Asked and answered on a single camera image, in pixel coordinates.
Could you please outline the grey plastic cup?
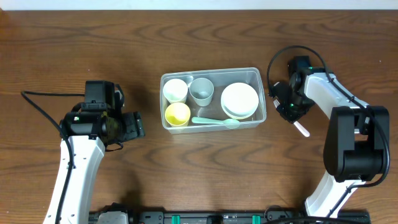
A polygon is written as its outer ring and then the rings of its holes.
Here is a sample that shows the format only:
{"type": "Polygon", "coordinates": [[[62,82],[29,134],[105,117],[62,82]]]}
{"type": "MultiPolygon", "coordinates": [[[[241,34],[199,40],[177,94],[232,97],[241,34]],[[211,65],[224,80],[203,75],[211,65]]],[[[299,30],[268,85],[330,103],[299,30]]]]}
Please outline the grey plastic cup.
{"type": "Polygon", "coordinates": [[[191,82],[189,92],[198,106],[208,106],[214,94],[214,85],[207,78],[197,78],[191,82]]]}

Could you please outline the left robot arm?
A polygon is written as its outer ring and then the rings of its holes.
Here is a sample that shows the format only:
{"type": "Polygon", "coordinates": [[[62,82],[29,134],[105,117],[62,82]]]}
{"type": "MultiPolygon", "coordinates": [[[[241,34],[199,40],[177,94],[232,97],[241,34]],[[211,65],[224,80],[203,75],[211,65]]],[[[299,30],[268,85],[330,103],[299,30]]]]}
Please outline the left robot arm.
{"type": "Polygon", "coordinates": [[[98,167],[106,147],[145,136],[141,114],[69,112],[61,122],[60,167],[44,223],[88,223],[98,167]]]}

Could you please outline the white plastic cup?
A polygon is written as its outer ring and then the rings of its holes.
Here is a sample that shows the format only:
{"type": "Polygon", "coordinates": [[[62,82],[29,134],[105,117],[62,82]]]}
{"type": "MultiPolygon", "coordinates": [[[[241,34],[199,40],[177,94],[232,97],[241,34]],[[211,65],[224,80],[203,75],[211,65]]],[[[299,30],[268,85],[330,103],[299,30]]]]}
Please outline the white plastic cup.
{"type": "Polygon", "coordinates": [[[187,99],[188,85],[181,79],[171,79],[165,83],[162,93],[170,104],[185,103],[187,99]]]}

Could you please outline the yellow plastic cup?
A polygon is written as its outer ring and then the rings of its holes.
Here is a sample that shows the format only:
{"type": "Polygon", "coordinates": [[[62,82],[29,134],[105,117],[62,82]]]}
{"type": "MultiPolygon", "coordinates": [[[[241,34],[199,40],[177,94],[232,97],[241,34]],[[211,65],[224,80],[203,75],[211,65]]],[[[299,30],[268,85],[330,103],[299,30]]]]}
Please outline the yellow plastic cup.
{"type": "Polygon", "coordinates": [[[165,110],[166,122],[168,122],[171,127],[188,126],[190,116],[190,108],[185,103],[172,103],[165,110]]]}

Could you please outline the white plastic fork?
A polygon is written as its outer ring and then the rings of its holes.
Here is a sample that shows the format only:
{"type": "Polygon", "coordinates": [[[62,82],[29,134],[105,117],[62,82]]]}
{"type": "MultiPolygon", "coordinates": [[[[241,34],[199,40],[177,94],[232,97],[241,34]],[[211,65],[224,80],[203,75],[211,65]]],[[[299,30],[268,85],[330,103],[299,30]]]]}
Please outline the white plastic fork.
{"type": "MultiPolygon", "coordinates": [[[[274,100],[274,106],[277,108],[280,105],[278,100],[274,100]]],[[[295,121],[293,125],[306,137],[310,136],[310,133],[298,122],[295,121]]]]}

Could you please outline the white plastic bowl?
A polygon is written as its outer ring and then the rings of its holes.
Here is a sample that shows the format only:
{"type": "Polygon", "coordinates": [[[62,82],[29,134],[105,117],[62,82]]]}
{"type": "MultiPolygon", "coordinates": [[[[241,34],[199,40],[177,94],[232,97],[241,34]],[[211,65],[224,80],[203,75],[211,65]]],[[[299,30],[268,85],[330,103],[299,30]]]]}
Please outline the white plastic bowl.
{"type": "Polygon", "coordinates": [[[221,108],[224,112],[239,116],[254,114],[259,106],[259,96],[246,83],[232,83],[221,94],[221,108]]]}

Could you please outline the mint green plastic spoon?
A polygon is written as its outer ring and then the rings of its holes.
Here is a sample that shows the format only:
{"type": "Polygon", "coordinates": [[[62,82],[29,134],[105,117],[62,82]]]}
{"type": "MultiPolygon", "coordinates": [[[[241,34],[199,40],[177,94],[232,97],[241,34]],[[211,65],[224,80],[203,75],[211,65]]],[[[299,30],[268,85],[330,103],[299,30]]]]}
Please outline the mint green plastic spoon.
{"type": "Polygon", "coordinates": [[[240,122],[236,119],[225,119],[225,120],[217,120],[210,118],[202,118],[202,117],[193,117],[192,123],[195,124],[217,124],[226,126],[229,129],[236,129],[240,126],[240,122]]]}

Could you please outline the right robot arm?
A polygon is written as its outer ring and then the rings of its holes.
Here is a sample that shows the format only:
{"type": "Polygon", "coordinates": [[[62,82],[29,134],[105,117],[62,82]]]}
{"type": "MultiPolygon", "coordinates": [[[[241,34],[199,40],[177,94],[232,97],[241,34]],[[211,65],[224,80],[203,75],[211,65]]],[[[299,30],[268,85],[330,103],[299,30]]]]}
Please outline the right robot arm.
{"type": "Polygon", "coordinates": [[[357,99],[325,67],[289,65],[289,83],[268,84],[276,110],[290,123],[317,105],[328,117],[323,148],[325,174],[305,202],[305,213],[336,218],[359,188],[381,184],[389,172],[389,112],[357,99]]]}

